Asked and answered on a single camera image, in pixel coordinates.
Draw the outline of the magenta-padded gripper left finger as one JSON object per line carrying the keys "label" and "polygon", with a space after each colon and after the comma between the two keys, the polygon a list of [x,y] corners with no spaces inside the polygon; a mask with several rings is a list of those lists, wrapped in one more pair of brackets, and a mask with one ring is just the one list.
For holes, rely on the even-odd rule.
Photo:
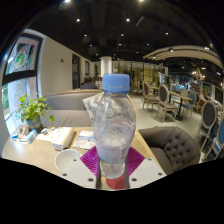
{"label": "magenta-padded gripper left finger", "polygon": [[60,176],[79,186],[90,189],[100,188],[100,168],[96,147],[84,155],[72,149],[59,153]]}

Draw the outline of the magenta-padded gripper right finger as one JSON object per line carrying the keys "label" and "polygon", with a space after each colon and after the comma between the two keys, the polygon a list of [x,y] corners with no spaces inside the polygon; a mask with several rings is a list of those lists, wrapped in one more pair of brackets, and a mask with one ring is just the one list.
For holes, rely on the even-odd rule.
{"label": "magenta-padded gripper right finger", "polygon": [[129,149],[124,172],[127,189],[143,187],[165,176],[163,169],[152,157],[144,157],[134,148]]}

